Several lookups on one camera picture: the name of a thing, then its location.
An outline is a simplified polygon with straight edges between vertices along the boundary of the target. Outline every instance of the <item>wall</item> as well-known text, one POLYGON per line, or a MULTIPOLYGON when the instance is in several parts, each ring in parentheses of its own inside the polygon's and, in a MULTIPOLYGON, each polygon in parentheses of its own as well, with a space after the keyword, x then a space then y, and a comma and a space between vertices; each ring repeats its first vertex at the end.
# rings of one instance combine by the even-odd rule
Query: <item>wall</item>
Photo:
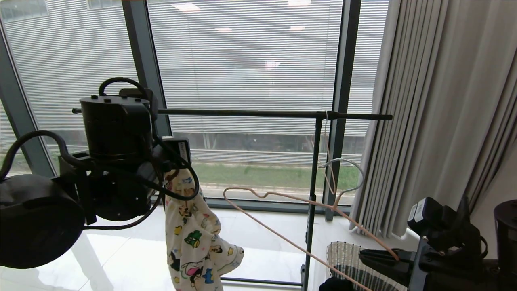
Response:
POLYGON ((502 164, 487 193, 476 203, 470 218, 488 242, 487 258, 497 257, 494 208, 500 203, 517 199, 517 142, 514 143, 508 159, 502 164))

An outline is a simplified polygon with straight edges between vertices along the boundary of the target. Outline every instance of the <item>curtain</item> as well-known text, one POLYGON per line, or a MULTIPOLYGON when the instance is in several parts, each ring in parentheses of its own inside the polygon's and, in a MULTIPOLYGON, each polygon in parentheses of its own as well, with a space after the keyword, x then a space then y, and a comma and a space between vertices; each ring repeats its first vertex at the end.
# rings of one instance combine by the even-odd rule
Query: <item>curtain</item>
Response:
POLYGON ((393 120, 367 133, 351 213, 365 228, 401 236, 419 200, 472 209, 486 190, 517 136, 515 15, 516 1, 390 3, 373 108, 393 120))

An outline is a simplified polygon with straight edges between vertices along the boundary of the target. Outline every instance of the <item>floor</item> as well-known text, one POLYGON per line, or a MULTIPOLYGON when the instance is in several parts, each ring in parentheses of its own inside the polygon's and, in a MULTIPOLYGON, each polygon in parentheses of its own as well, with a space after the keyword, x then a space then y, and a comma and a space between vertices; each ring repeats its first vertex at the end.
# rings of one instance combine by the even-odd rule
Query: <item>floor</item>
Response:
MULTIPOLYGON (((300 266, 305 263, 305 255, 301 251, 236 210, 215 212, 222 224, 221 237, 246 250, 242 265, 227 277, 300 282, 300 266)), ((295 243, 305 246, 306 215, 251 213, 295 243)), ((157 209, 134 228, 85 231, 70 251, 47 265, 27 270, 0 267, 0 290, 174 290, 166 265, 163 229, 164 213, 157 209)), ((317 216, 313 253, 325 258, 326 246, 338 240, 378 248, 371 239, 350 232, 345 219, 325 222, 323 217, 317 216)), ((413 250, 417 240, 408 235, 386 242, 391 247, 413 250)), ((318 290, 327 275, 326 268, 312 260, 309 290, 318 290)), ((228 282, 224 289, 259 291, 293 288, 228 282)))

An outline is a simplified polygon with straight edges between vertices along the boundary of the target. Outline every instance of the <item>green lawn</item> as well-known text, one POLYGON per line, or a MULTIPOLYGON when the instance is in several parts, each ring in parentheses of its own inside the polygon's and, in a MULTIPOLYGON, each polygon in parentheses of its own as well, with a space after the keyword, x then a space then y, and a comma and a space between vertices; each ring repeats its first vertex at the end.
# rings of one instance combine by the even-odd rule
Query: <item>green lawn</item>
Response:
MULTIPOLYGON (((57 166, 57 155, 52 155, 57 166)), ((217 183, 222 185, 245 186, 273 186, 309 188, 311 183, 311 168, 309 167, 266 167, 250 165, 226 165, 194 163, 202 183, 217 183)), ((30 171, 25 158, 17 154, 11 171, 30 171)), ((338 189, 344 190, 357 185, 359 171, 355 167, 342 166, 340 168, 338 189)), ((322 188, 324 183, 323 170, 319 169, 316 178, 316 187, 322 188)))

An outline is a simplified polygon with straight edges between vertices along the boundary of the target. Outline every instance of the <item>laundry basket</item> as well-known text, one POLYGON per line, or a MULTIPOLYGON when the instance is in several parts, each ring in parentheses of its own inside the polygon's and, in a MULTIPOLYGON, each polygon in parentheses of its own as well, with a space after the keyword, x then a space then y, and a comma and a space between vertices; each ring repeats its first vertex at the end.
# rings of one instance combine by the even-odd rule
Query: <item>laundry basket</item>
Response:
MULTIPOLYGON (((333 242, 327 247, 327 262, 373 291, 407 291, 407 287, 363 264, 359 259, 359 251, 361 250, 362 248, 359 245, 342 241, 333 242)), ((330 275, 346 280, 342 275, 332 270, 330 270, 330 275)), ((354 290, 360 291, 362 288, 354 285, 354 290)))

